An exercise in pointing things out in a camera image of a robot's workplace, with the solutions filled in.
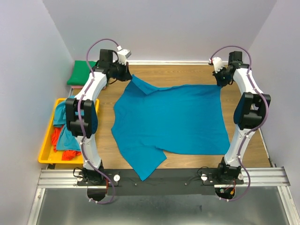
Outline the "blue t shirt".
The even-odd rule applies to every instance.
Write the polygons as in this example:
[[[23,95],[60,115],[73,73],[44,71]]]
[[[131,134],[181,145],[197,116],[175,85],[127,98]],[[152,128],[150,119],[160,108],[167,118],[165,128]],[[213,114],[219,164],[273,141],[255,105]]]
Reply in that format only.
[[[216,85],[155,87],[134,76],[114,106],[112,135],[141,180],[166,160],[165,152],[223,155],[230,141]]]

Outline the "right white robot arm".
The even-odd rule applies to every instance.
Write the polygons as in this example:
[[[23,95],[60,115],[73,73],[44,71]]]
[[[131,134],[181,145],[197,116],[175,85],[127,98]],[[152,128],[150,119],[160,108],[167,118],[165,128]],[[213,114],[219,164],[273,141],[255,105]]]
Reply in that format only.
[[[242,52],[230,52],[225,67],[220,57],[212,55],[210,58],[217,85],[224,87],[236,83],[241,93],[233,115],[234,136],[215,173],[217,181],[222,184],[239,177],[248,143],[256,130],[266,122],[271,102],[270,95],[264,94],[253,78],[252,63],[244,63],[242,59]]]

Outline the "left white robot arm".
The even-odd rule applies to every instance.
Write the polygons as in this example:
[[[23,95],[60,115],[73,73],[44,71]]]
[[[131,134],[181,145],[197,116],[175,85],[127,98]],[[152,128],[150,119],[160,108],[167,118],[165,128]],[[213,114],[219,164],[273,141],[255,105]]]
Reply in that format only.
[[[130,56],[131,51],[120,46],[116,51],[101,49],[96,64],[87,65],[90,75],[83,89],[65,101],[66,126],[77,140],[83,157],[83,169],[77,176],[80,185],[97,186],[107,181],[95,140],[98,129],[96,100],[111,78],[122,82],[132,79],[128,68]]]

